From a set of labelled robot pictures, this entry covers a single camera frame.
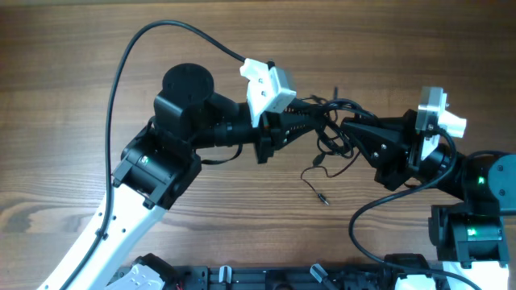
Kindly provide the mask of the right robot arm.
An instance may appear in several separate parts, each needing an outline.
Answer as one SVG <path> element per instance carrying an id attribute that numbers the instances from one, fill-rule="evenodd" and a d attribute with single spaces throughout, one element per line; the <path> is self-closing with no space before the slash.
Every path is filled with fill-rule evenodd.
<path id="1" fill-rule="evenodd" d="M 446 110 L 409 110 L 401 118 L 353 117 L 340 125 L 377 170 L 375 180 L 392 195 L 372 201 L 353 216 L 424 189 L 459 199 L 434 205 L 428 220 L 431 243 L 442 266 L 422 255 L 377 258 L 379 289 L 506 289 L 509 249 L 503 218 L 515 214 L 515 156 L 503 151 L 462 155 L 453 138 L 466 121 Z"/>

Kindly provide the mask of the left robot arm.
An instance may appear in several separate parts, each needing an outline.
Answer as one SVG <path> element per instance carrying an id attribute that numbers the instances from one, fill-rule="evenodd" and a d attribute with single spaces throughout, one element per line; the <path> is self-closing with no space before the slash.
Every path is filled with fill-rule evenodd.
<path id="1" fill-rule="evenodd" d="M 254 146 L 259 163 L 312 130 L 321 130 L 320 106 L 297 99 L 289 74 L 246 60 L 248 99 L 215 92 L 210 72 L 179 64 L 166 72 L 154 115 L 123 149 L 94 217 L 69 249 L 45 289 L 102 289 L 138 241 L 172 207 L 205 161 L 198 150 Z"/>

